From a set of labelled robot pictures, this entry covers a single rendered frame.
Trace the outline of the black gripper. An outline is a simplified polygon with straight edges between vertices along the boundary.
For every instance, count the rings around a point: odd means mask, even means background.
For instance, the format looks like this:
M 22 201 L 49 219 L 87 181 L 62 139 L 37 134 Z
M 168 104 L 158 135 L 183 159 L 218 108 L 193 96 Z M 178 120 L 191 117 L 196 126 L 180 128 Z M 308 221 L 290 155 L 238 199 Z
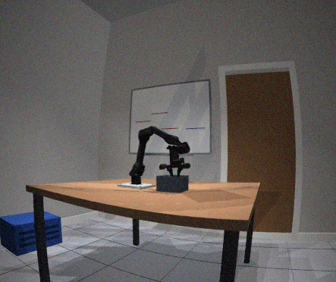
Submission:
M 179 177 L 180 176 L 180 173 L 183 169 L 189 169 L 190 168 L 190 163 L 186 163 L 186 164 L 183 164 L 183 165 L 178 165 L 178 166 L 171 166 L 171 158 L 173 159 L 176 159 L 176 157 L 179 158 L 179 155 L 170 155 L 170 165 L 166 165 L 166 164 L 161 164 L 159 166 L 159 170 L 164 170 L 167 168 L 167 171 L 169 172 L 169 174 L 171 176 L 173 176 L 173 171 L 172 171 L 172 168 L 178 168 L 177 170 L 177 176 Z

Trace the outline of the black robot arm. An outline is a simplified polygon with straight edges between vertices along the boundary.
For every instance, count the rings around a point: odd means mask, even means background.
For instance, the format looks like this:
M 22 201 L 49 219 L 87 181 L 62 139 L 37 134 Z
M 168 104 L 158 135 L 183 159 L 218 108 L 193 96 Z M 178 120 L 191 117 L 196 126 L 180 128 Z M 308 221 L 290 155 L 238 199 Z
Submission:
M 143 176 L 143 171 L 145 166 L 143 166 L 143 157 L 146 148 L 146 143 L 148 142 L 151 135 L 156 134 L 163 138 L 167 144 L 174 145 L 168 146 L 166 149 L 169 149 L 170 155 L 179 155 L 185 154 L 190 152 L 190 147 L 187 142 L 181 143 L 177 136 L 173 136 L 167 134 L 166 132 L 160 130 L 157 127 L 151 126 L 145 129 L 139 130 L 138 139 L 139 139 L 139 146 L 137 151 L 137 162 L 133 165 L 132 170 L 130 171 L 129 175 L 131 176 L 131 184 L 141 184 L 141 176 Z M 171 166 L 178 166 L 184 163 L 184 158 L 176 159 L 171 158 Z M 136 175 L 135 175 L 136 174 Z

